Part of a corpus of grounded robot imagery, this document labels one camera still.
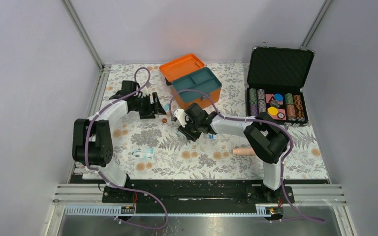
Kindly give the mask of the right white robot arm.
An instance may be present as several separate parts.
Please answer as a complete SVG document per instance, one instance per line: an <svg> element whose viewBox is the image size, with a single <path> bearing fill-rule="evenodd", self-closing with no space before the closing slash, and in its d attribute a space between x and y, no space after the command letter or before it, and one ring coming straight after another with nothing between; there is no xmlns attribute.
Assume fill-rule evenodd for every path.
<svg viewBox="0 0 378 236"><path fill-rule="evenodd" d="M208 113L193 103L185 110L176 109L172 120L179 122L179 132L193 142L201 134L228 134L246 138L263 162L263 198L274 203L282 196L282 162L292 151L293 138L269 114L262 112L255 117L224 116L218 111Z"/></svg>

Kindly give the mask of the teal divided tray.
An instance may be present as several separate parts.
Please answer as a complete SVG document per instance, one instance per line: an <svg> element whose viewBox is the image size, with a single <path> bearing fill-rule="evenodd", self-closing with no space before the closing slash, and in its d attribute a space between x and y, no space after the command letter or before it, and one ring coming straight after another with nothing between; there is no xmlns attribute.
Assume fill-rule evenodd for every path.
<svg viewBox="0 0 378 236"><path fill-rule="evenodd" d="M209 68L204 67L174 80L172 88L174 94L184 89L201 91L208 95L214 103L217 103L220 98L222 83ZM179 101L179 99L185 104L207 100L205 96L191 91L180 93L176 96L176 101Z"/></svg>

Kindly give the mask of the white teal dressing packet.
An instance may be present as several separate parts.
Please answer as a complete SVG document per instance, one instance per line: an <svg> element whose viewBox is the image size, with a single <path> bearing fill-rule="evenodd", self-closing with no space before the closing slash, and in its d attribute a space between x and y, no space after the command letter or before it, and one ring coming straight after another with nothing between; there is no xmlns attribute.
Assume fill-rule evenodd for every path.
<svg viewBox="0 0 378 236"><path fill-rule="evenodd" d="M155 149L152 147L136 148L132 152L134 159L152 160L155 155Z"/></svg>

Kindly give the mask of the orange plastic medicine box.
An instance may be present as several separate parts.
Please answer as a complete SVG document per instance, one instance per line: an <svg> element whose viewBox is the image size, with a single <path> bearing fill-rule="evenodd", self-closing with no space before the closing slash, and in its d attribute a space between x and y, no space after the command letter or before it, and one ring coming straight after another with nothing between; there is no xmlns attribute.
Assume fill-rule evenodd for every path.
<svg viewBox="0 0 378 236"><path fill-rule="evenodd" d="M187 54L159 67L160 72L171 86L175 101L186 109L192 103L201 108L217 103L220 99L222 83L195 54Z"/></svg>

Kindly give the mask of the blue white wipe packet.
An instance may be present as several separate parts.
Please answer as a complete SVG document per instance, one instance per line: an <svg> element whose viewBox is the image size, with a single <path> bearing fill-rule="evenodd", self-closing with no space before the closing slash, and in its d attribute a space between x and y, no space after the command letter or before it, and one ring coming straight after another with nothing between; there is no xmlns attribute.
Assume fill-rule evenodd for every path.
<svg viewBox="0 0 378 236"><path fill-rule="evenodd" d="M216 140L217 136L216 136L216 134L206 134L206 139L207 140Z"/></svg>

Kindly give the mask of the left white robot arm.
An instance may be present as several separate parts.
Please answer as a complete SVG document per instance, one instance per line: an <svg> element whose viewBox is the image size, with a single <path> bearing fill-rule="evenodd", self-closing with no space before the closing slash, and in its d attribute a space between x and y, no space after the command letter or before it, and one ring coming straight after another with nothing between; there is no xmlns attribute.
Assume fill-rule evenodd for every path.
<svg viewBox="0 0 378 236"><path fill-rule="evenodd" d="M166 114L156 92L149 93L146 87L126 80L105 107L73 125L73 160L96 171L107 186L115 187L114 196L121 202L132 198L133 189L126 184L128 175L110 163L114 154L111 126L129 112L137 112L140 119Z"/></svg>

